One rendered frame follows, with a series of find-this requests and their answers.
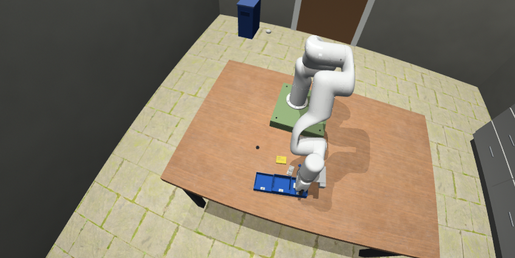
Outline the yellow sticky note pad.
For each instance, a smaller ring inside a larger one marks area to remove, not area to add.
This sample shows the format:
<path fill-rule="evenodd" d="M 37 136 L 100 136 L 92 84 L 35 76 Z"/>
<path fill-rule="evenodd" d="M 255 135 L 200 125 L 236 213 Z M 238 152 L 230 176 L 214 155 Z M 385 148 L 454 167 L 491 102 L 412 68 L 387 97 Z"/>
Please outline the yellow sticky note pad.
<path fill-rule="evenodd" d="M 287 157 L 276 156 L 276 163 L 286 165 L 286 159 Z"/>

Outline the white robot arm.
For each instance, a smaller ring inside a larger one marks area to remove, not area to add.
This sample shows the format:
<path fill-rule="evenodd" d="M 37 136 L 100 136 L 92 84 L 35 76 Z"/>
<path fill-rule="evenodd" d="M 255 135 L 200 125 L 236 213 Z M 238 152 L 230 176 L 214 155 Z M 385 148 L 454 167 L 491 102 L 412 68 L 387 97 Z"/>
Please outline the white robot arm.
<path fill-rule="evenodd" d="M 337 67 L 341 72 L 334 71 Z M 292 90 L 286 98 L 291 108 L 300 110 L 307 106 L 311 83 L 309 109 L 293 127 L 290 150 L 294 155 L 307 156 L 299 169 L 299 178 L 307 183 L 318 182 L 318 188 L 324 189 L 326 140 L 300 134 L 309 126 L 330 118 L 336 96 L 353 94 L 355 66 L 352 49 L 343 44 L 323 42 L 317 35 L 309 36 L 303 56 L 296 60 Z"/>

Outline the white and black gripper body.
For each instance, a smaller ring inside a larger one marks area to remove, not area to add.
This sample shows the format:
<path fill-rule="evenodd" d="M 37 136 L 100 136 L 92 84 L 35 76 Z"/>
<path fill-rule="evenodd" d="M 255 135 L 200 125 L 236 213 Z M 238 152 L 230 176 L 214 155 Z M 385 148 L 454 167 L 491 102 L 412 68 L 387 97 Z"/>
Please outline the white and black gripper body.
<path fill-rule="evenodd" d="M 299 175 L 298 175 L 298 172 L 299 172 L 299 169 L 297 170 L 297 173 L 296 173 L 296 185 L 295 185 L 295 190 L 296 191 L 300 191 L 302 189 L 305 189 L 304 192 L 306 192 L 308 190 L 308 188 L 310 187 L 311 183 L 312 182 L 304 182 L 302 181 L 300 178 L 299 178 Z"/>

